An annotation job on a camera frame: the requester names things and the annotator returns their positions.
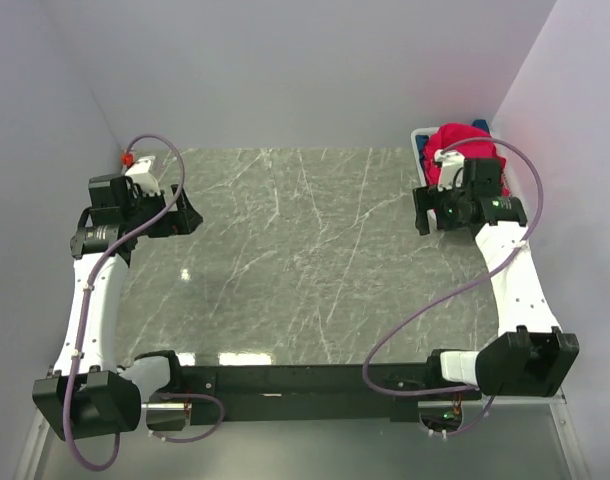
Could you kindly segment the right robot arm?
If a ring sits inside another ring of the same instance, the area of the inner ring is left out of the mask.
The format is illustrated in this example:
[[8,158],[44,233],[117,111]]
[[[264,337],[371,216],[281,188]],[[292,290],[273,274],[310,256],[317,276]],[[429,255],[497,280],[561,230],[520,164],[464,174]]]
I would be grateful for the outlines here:
[[416,228],[467,229],[492,273],[498,333],[480,351],[437,350],[424,374],[429,395],[445,399],[460,384],[488,396],[552,397],[576,360],[575,335],[561,330],[552,313],[524,236],[522,202],[503,193],[503,168],[495,158],[439,152],[437,184],[414,190]]

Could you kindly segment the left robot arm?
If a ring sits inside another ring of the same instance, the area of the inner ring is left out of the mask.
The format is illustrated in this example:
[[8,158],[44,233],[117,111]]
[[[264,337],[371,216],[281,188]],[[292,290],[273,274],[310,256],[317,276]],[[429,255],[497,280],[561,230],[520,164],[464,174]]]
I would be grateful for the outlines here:
[[139,237],[189,235],[203,221],[182,186],[171,189],[167,202],[149,180],[110,174],[88,182],[90,204],[70,240],[75,288],[66,338],[32,390],[34,404],[63,441],[133,431],[142,402],[153,395],[171,402],[184,392],[174,351],[141,354],[124,372],[114,355],[121,289]]

